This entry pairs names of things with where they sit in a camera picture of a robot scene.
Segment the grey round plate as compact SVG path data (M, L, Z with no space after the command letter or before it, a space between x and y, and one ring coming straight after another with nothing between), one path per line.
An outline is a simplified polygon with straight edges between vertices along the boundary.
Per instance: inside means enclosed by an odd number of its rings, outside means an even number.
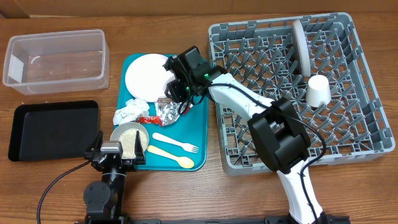
M310 77L311 66L307 47L306 35L300 20L296 19L291 27L292 43L295 48L295 58L299 63L299 71L302 76Z

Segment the pink round plate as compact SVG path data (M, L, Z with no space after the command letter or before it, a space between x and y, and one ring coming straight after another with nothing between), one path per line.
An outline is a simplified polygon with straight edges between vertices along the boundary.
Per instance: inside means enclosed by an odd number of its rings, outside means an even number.
M135 59L125 74L128 92L146 102L166 98L167 84L175 80L174 74L163 67L167 59L161 54L145 54Z

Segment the yellow plastic spoon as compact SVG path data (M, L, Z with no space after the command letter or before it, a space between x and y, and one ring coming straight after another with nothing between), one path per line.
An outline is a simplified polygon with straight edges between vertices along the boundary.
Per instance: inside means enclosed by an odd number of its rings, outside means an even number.
M178 157L178 156L175 156L169 152L166 152L166 151L164 151L158 147L152 146L152 145L149 145L147 150L153 154L156 154L158 156L162 156L162 157L165 157L165 158L168 158L168 159L171 159L171 160L177 162L178 165L184 169L193 168L193 166L195 165L194 162L188 157L183 157L183 156Z

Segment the white plastic cup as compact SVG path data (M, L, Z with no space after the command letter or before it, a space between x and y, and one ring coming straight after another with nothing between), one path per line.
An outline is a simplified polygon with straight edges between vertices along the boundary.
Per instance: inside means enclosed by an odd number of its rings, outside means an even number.
M305 100L311 107L318 108L331 101L329 81L324 75L315 75L308 80Z

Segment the silver foil wrapper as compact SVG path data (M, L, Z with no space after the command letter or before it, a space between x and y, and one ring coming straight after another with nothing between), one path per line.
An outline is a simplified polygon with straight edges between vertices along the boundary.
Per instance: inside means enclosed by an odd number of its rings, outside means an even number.
M182 103L176 103L172 101L170 98L159 98L157 101L154 102L156 115L160 119L160 126L168 126L175 123L179 115L179 109L181 110L185 107L182 106Z

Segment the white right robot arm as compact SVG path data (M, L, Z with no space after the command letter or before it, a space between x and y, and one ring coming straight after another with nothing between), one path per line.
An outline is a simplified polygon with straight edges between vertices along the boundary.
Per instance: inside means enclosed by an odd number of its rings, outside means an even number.
M227 106L247 122L257 155L278 174L284 187L289 201L285 222L327 222L308 173L312 161L308 158L311 143L307 131L313 127L300 120L290 100L273 100L251 91L225 68L212 67L196 46L169 57L164 68L175 76L165 95L179 103L179 114L186 113L199 96Z

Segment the white plastic fork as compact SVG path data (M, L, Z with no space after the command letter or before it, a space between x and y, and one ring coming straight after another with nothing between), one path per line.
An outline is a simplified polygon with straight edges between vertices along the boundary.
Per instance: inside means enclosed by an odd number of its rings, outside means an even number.
M158 141L162 141L162 142L166 142L166 143L169 143L169 144L173 144L173 145L179 146L179 147L181 147L184 151L187 151L187 152L191 152L191 153L198 153L198 152L199 152L199 147L194 146L193 144L180 142L180 141L174 140L174 139L172 139L172 138L170 138L170 137L167 137L167 136L165 136L165 135L163 135L163 134L160 134L160 133L153 133L153 134L152 134L152 137L153 137L155 140L158 140Z

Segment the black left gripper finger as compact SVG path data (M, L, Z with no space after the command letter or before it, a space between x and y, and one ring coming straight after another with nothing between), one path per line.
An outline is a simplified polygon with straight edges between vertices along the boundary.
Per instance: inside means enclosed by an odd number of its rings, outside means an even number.
M95 153L100 150L102 143L103 143L103 132L99 131L92 145L89 146L88 149L85 151L85 156L94 156Z
M136 164L146 164L146 157L141 144L140 132L136 131L136 139L134 145L134 154L136 155Z

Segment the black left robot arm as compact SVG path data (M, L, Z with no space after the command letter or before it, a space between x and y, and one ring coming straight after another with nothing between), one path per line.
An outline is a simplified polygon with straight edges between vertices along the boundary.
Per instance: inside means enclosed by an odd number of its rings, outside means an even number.
M140 137L133 141L138 155L134 159L123 159L120 141L103 142L100 131L93 145L84 155L93 168L102 173L101 180L90 183L84 193L86 204L85 223L132 223L132 218L123 213L126 173L137 171L138 165L146 163Z

